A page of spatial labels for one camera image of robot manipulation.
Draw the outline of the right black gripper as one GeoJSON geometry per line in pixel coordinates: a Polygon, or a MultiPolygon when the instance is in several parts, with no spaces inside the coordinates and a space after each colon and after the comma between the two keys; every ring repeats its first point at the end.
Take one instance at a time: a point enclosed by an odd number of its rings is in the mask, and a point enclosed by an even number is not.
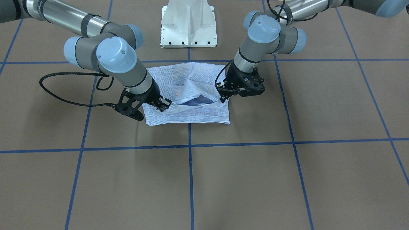
{"type": "Polygon", "coordinates": [[[152,80],[152,85],[142,94],[141,102],[155,107],[160,112],[167,110],[172,103],[168,98],[161,96],[159,86],[155,80],[152,80]]]}

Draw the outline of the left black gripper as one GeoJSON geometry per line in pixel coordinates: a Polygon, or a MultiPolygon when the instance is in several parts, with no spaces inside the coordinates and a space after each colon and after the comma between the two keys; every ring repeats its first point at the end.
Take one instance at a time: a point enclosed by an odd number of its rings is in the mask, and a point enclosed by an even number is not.
{"type": "Polygon", "coordinates": [[[226,100],[234,95],[234,90],[240,90],[239,86],[241,85],[241,80],[238,77],[239,71],[241,70],[235,65],[234,61],[232,61],[226,73],[224,82],[216,83],[216,90],[220,94],[220,101],[222,103],[225,103],[226,100]]]}

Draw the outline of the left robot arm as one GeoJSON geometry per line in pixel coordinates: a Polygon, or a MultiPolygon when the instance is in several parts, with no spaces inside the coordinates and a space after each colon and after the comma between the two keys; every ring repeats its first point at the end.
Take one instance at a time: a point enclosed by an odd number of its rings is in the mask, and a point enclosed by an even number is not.
{"type": "Polygon", "coordinates": [[[294,0],[251,11],[244,19],[247,32],[235,57],[226,66],[227,74],[215,87],[224,103],[232,96],[258,96],[265,91],[257,66],[266,54],[295,54],[306,44],[306,33],[295,22],[313,19],[330,8],[349,6],[383,18],[391,18],[408,5],[407,0],[294,0]]]}

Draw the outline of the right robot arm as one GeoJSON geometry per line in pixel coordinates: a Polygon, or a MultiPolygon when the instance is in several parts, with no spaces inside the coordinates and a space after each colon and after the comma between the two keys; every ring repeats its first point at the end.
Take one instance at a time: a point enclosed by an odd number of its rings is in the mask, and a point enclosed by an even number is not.
{"type": "Polygon", "coordinates": [[[66,60],[96,76],[112,77],[123,86],[118,103],[102,103],[136,120],[142,104],[163,112],[171,100],[161,96],[159,86],[139,60],[136,50],[144,42],[142,31],[133,24],[119,25],[59,0],[2,0],[1,23],[18,19],[46,21],[76,36],[63,48],[66,60]]]}

